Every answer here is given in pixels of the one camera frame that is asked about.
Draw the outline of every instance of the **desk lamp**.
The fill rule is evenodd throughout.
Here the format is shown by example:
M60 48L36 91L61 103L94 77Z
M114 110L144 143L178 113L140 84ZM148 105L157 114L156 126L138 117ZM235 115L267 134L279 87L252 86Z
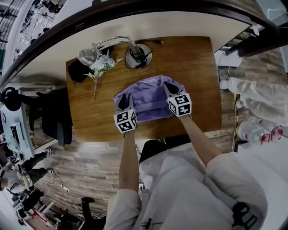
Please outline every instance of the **desk lamp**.
M99 47L101 44L113 40L113 39L127 39L127 41L119 41L113 44L109 44L103 47ZM86 66L91 66L95 61L102 56L101 50L104 50L110 46L120 45L128 43L130 48L125 53L125 63L129 69L141 69L150 64L152 60L151 49L143 44L137 44L129 36L116 36L99 43L92 43L92 49L84 49L79 52L78 60Z

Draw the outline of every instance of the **plastic bottle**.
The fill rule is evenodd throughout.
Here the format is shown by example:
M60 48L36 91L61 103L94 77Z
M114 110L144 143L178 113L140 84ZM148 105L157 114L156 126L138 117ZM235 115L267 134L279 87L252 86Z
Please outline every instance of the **plastic bottle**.
M282 136L281 126L272 121L261 119L259 117L250 117L248 121L252 124L259 124L265 130L269 131L271 141L276 141Z
M239 125L238 136L243 141L255 144L262 144L262 142L268 142L270 140L270 135L267 134L262 126L252 124L249 121L244 121Z
M259 124L260 126L262 126L264 129L266 129L269 132L275 130L275 128L278 127L276 123L259 118L259 117L250 117L248 121L252 124Z

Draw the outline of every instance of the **purple cloth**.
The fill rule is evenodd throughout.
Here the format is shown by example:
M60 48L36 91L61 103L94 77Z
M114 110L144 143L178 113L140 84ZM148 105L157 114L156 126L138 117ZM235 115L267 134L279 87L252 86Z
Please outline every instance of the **purple cloth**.
M166 81L177 83L172 78L163 75L149 77L136 82L117 94L114 97L114 102L122 97L123 94L126 94L127 98L131 93L138 122L172 117L173 114L166 102L167 97L163 87L163 83ZM177 84L185 91L183 85Z

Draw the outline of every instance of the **white pants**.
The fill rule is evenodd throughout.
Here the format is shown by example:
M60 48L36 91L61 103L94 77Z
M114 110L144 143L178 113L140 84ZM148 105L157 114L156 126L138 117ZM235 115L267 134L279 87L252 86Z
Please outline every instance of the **white pants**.
M255 116L288 126L288 87L258 81L229 78L229 90Z

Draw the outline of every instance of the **white sleeve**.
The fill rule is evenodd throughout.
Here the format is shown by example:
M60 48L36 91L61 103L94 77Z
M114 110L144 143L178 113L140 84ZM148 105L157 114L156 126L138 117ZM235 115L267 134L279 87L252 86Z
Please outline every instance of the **white sleeve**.
M6 165L4 165L1 169L1 173L5 170L7 171L8 170L8 167L10 166L10 164L7 162Z
M238 162L235 153L212 159L207 165L207 174L220 190L239 202L245 202L263 223L268 208L264 190Z
M121 189L108 204L105 230L132 229L141 210L141 199L137 192Z

